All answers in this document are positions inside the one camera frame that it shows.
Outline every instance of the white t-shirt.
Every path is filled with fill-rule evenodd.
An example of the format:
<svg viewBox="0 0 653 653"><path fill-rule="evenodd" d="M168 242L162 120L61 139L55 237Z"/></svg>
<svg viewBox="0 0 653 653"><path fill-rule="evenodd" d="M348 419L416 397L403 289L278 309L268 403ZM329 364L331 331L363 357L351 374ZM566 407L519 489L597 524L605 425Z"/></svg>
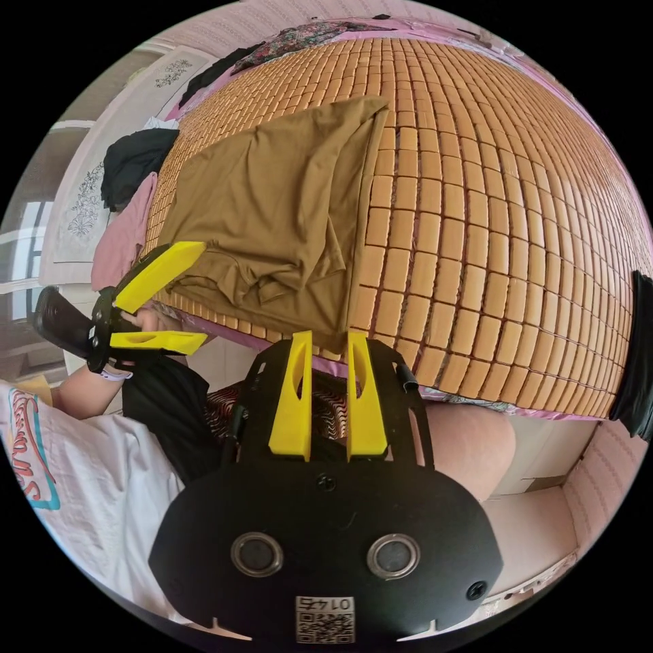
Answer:
<svg viewBox="0 0 653 653"><path fill-rule="evenodd" d="M148 565L183 484L144 425L115 415L79 421L0 381L0 436L27 501L78 567L140 607L189 623Z"/></svg>

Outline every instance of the folded brown shirt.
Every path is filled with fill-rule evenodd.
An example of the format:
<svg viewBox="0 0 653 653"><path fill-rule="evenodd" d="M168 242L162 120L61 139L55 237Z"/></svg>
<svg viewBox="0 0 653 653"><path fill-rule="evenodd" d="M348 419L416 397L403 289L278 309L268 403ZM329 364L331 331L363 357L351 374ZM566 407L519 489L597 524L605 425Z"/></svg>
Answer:
<svg viewBox="0 0 653 653"><path fill-rule="evenodd" d="M158 243L204 241L168 288L333 352L346 344L387 100L283 116L202 150L181 169Z"/></svg>

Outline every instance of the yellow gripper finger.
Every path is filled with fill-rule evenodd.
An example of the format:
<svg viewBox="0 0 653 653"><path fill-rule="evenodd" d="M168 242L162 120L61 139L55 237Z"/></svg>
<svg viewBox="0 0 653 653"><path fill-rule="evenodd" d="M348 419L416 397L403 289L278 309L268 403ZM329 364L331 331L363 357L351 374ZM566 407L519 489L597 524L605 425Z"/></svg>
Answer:
<svg viewBox="0 0 653 653"><path fill-rule="evenodd" d="M347 459L352 456L382 456L388 440L383 425L381 403L364 333L350 331L347 379ZM356 381L361 385L357 397Z"/></svg>
<svg viewBox="0 0 653 653"><path fill-rule="evenodd" d="M301 456L306 462L311 457L312 360L312 333L295 333L269 439L273 454Z"/></svg>
<svg viewBox="0 0 653 653"><path fill-rule="evenodd" d="M118 293L116 306L128 313L135 313L159 290L193 265L205 249L206 243L174 243Z"/></svg>
<svg viewBox="0 0 653 653"><path fill-rule="evenodd" d="M206 340L205 333L186 331L133 331L112 333L110 345L114 349L165 349L192 356Z"/></svg>

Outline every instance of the floral blanket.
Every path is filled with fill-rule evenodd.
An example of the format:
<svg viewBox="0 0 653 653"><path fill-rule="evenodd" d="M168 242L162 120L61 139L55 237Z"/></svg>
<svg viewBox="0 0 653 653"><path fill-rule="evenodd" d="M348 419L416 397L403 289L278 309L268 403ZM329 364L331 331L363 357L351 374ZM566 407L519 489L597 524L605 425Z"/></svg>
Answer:
<svg viewBox="0 0 653 653"><path fill-rule="evenodd" d="M252 54L243 57L231 71L232 75L247 68L259 66L266 61L277 59L289 52L298 52L304 48L319 46L320 44L337 37L344 32L370 32L370 31L392 31L388 27L375 27L372 25L348 22L345 20L320 20L300 25L299 27L288 27L281 30L274 39L263 44Z"/></svg>

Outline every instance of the person's knee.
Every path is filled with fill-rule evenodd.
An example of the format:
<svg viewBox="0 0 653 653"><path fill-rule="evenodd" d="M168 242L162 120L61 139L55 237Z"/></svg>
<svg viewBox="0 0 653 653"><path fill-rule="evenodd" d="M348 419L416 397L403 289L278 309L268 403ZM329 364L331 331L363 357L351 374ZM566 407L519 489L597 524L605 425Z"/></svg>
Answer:
<svg viewBox="0 0 653 653"><path fill-rule="evenodd" d="M436 470L453 478L478 501L495 491L516 450L510 420L488 408L433 403L427 406Z"/></svg>

